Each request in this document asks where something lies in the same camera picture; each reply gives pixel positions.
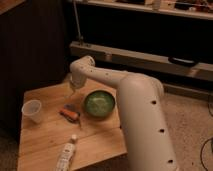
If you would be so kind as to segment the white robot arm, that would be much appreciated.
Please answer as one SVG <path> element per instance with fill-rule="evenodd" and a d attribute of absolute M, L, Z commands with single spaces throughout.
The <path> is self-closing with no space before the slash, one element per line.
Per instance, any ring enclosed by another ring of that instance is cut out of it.
<path fill-rule="evenodd" d="M 99 68 L 91 56 L 70 64 L 71 85 L 92 79 L 116 90 L 119 118 L 132 171 L 180 171 L 161 107 L 162 83 L 145 74 Z"/>

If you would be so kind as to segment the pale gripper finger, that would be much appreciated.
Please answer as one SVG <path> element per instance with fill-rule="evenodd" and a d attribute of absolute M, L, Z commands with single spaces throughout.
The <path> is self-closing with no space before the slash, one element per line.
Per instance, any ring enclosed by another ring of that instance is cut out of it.
<path fill-rule="evenodd" d="M 74 95 L 75 94 L 75 89 L 71 89 L 71 91 L 70 91 L 70 93 L 69 93 L 69 98 L 72 96 L 72 95 Z"/>

